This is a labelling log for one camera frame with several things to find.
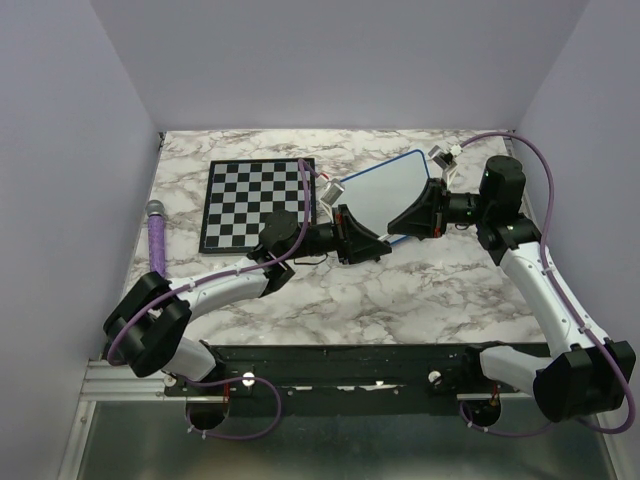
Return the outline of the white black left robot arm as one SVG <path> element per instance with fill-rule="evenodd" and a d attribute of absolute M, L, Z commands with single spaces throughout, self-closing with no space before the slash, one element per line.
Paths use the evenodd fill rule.
<path fill-rule="evenodd" d="M 345 205 L 319 225 L 276 211 L 267 216 L 258 245 L 222 271 L 181 280 L 178 288 L 156 272 L 143 275 L 103 325 L 111 344 L 107 358 L 122 360 L 139 378 L 163 371 L 186 378 L 201 395 L 212 394 L 221 385 L 224 362 L 205 341 L 186 338 L 191 321 L 277 292 L 294 275 L 290 259 L 334 252 L 341 264 L 355 265 L 391 251 L 390 243 L 357 222 Z"/>

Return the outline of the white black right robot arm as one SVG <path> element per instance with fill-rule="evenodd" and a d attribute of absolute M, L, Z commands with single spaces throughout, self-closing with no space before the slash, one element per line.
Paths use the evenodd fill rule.
<path fill-rule="evenodd" d="M 505 383 L 532 396 L 554 423 L 616 410 L 625 397 L 635 352 L 628 342 L 612 340 L 555 272 L 541 232 L 520 211 L 525 183 L 518 160 L 493 156 L 485 164 L 478 193 L 452 193 L 445 180 L 430 179 L 387 231 L 425 239 L 441 237 L 450 224 L 475 226 L 480 245 L 538 322 L 549 357 L 484 344 L 460 367 L 467 389 L 480 392 L 494 381 Z"/>

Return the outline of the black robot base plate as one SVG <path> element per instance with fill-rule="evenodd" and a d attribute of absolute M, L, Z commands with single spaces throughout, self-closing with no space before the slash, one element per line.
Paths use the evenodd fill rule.
<path fill-rule="evenodd" d="M 469 344 L 221 346 L 229 387 L 183 380 L 165 388 L 198 413 L 270 416 L 457 415 L 465 403 L 480 425 L 497 422 L 519 395 L 473 365 Z"/>

